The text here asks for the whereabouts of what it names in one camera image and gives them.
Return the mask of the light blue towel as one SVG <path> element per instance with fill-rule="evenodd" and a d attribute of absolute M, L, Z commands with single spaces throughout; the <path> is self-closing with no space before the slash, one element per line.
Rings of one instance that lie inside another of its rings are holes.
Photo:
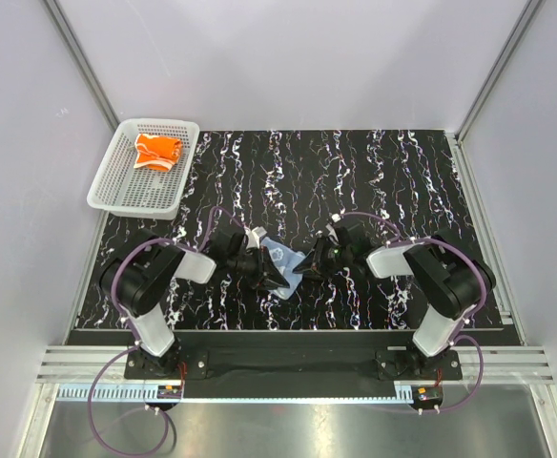
<path fill-rule="evenodd" d="M 287 287 L 278 287 L 272 290 L 272 294 L 287 301 L 302 282 L 303 275 L 297 274 L 294 269 L 305 259 L 305 255 L 270 238 L 264 238 L 261 245 L 268 249 L 273 264 L 289 283 Z"/>

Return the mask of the orange white patterned towel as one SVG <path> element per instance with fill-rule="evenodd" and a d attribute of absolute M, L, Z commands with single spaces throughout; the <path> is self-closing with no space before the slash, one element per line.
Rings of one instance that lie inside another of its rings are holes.
<path fill-rule="evenodd" d="M 134 142 L 134 148 L 135 169 L 170 172 L 180 160 L 183 142 L 175 137 L 139 134 Z"/>

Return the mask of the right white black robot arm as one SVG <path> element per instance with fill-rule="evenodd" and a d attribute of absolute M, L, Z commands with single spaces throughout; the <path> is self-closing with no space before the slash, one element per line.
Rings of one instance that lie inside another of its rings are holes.
<path fill-rule="evenodd" d="M 349 268 L 365 277 L 411 277 L 427 303 L 423 320 L 404 350 L 377 364 L 389 380 L 433 377 L 457 342 L 465 323 L 496 285 L 482 258 L 469 255 L 454 233 L 443 229 L 429 238 L 389 240 L 375 245 L 360 225 L 331 223 L 293 269 L 307 279 L 325 280 Z"/>

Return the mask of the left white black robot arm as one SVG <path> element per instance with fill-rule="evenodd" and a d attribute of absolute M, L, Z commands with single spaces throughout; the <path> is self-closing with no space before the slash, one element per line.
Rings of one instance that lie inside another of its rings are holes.
<path fill-rule="evenodd" d="M 221 231 L 194 251 L 141 229 L 113 253 L 97 283 L 131 329 L 134 354 L 145 371 L 167 378 L 184 367 L 180 343 L 160 305 L 172 279 L 207 284 L 215 273 L 227 271 L 244 278 L 254 290 L 290 286 L 270 250 L 261 244 L 264 237 L 265 230 L 259 227 Z"/>

